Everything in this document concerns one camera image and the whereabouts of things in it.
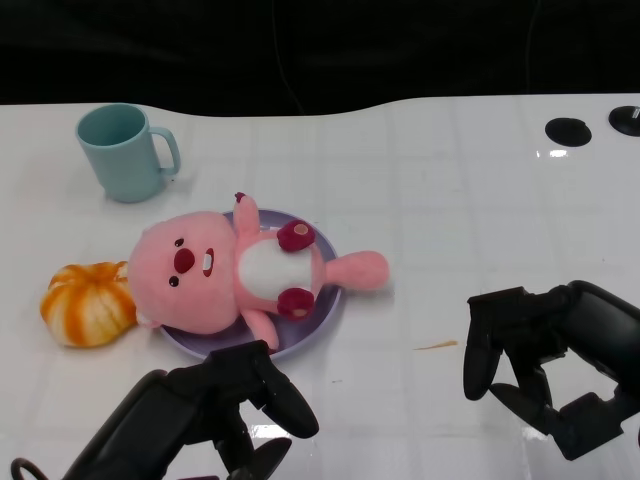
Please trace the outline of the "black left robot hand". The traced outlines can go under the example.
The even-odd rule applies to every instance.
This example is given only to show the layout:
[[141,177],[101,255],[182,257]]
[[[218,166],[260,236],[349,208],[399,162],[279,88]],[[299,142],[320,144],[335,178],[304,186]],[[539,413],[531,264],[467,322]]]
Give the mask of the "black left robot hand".
[[[248,401],[287,432],[254,447],[240,415]],[[200,364],[145,375],[66,473],[68,479],[161,479],[186,445],[209,442],[231,479],[267,479],[294,438],[318,421],[295,385],[254,341],[212,352]]]

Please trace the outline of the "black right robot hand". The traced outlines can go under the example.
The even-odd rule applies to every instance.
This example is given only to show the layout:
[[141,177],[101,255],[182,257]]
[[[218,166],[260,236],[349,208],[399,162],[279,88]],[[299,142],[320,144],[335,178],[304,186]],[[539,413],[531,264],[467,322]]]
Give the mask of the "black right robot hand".
[[[521,420],[553,437],[575,460],[617,438],[639,412],[639,310],[592,283],[574,280],[543,294],[522,287],[469,298],[463,390],[492,393]],[[616,383],[603,400],[586,393],[554,409],[543,364],[569,350]]]

